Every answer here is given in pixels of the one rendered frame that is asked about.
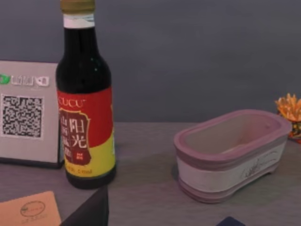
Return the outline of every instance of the gray tabletop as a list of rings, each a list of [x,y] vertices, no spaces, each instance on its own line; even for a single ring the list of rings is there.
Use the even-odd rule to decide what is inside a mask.
[[[301,146],[288,142],[277,171],[220,204],[198,203],[177,185],[173,136],[191,123],[116,123],[118,175],[109,226],[215,226],[227,216],[247,226],[299,226]],[[52,190],[62,219],[94,191],[73,188],[64,170],[0,165],[0,202]]]

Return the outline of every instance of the qr code sign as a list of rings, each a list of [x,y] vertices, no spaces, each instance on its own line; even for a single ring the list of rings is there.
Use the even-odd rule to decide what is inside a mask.
[[[0,134],[4,137],[42,139],[42,97],[1,95]]]

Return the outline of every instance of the green logo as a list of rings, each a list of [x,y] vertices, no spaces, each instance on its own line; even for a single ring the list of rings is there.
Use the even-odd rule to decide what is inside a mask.
[[[0,74],[0,85],[8,84],[10,82],[10,76],[6,74]]]

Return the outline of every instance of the red and yellow label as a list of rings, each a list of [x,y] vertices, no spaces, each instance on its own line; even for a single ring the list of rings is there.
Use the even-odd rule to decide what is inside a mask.
[[[109,172],[116,161],[111,88],[57,95],[66,170],[85,178]]]

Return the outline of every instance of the gray wall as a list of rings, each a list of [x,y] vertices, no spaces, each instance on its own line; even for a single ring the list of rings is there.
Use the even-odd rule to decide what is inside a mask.
[[[117,121],[274,111],[301,95],[299,0],[96,0]],[[59,0],[0,1],[0,60],[58,62]]]

